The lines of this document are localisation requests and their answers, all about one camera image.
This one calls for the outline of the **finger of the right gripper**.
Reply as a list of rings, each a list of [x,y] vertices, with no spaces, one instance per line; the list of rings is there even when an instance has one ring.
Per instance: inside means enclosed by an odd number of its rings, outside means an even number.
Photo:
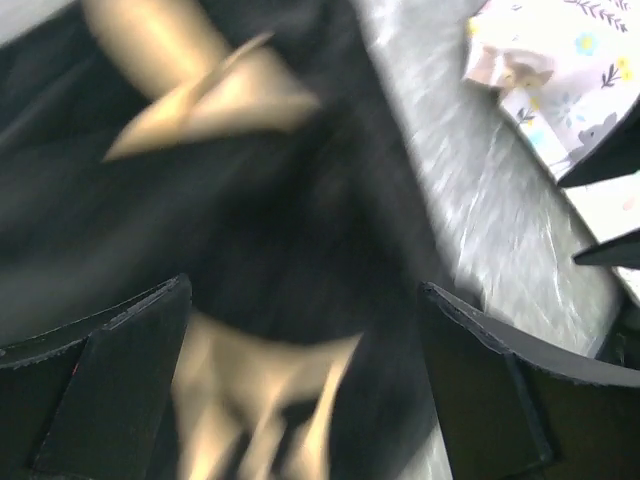
[[[577,265],[640,269],[640,231],[638,229],[573,256]]]
[[[569,169],[557,181],[561,188],[586,186],[639,170],[639,106],[618,118],[609,113],[581,127],[565,157]]]

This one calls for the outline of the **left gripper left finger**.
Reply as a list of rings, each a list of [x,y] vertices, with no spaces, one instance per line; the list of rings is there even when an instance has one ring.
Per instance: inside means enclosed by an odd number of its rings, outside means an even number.
[[[2,347],[2,478],[176,478],[170,389],[190,308],[178,276]]]

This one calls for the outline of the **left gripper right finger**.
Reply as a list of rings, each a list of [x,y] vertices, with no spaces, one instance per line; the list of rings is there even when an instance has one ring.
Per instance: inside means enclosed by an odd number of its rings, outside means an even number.
[[[434,284],[418,324],[456,479],[636,479],[639,373],[577,355]]]

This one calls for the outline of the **black floral pillowcase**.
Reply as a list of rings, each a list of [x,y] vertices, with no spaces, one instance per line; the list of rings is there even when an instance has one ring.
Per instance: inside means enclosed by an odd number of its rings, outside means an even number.
[[[174,479],[395,479],[449,284],[348,1],[75,1],[1,48],[1,349],[175,277]]]

